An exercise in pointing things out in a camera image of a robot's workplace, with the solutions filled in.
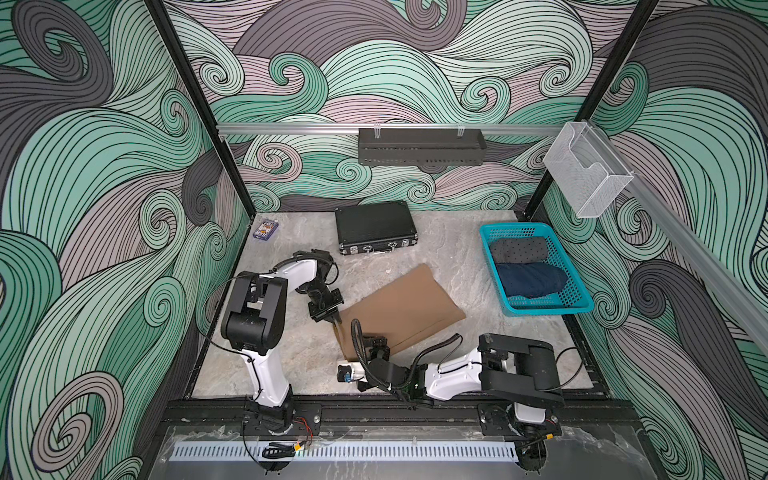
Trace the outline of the grey polka dot skirt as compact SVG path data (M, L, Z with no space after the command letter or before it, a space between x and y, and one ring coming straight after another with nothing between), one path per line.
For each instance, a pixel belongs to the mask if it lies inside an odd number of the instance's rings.
M548 244L543 237L504 238L489 244L495 263L530 264L548 258Z

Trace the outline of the dark blue denim skirt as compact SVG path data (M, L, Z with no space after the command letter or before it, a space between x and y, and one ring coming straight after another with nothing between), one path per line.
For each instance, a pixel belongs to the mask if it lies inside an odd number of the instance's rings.
M568 275L546 263L499 263L496 270L507 297L539 298L562 291Z

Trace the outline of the tan brown skirt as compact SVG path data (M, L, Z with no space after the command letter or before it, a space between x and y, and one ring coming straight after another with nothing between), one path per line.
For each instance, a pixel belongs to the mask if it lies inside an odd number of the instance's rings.
M351 338L354 319L365 335L386 338L396 354L466 318L426 264L342 310L340 316L334 334L348 361L357 359Z

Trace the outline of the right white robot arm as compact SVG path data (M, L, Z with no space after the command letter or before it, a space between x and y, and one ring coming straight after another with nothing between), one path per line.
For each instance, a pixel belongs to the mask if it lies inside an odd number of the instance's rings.
M385 338L357 334L352 345L358 359L337 367L337 381L354 383L361 392L378 389L411 407L484 394L507 402L504 414L515 434L531 440L558 434L552 410L564 404L563 382L551 344L486 333L474 350L460 357L425 361L432 353L462 344L463 336L455 333L401 366L390 360Z

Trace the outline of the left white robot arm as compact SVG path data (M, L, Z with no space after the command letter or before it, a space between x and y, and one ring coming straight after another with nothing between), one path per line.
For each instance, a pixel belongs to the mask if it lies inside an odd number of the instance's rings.
M338 265L330 252L297 251L265 273L240 272L234 280L220 331L230 349L244 358L254 387L252 401L261 424L273 431L293 425L292 387L282 369L278 344L286 323L288 293L308 297L315 322L341 323L339 289L327 277Z

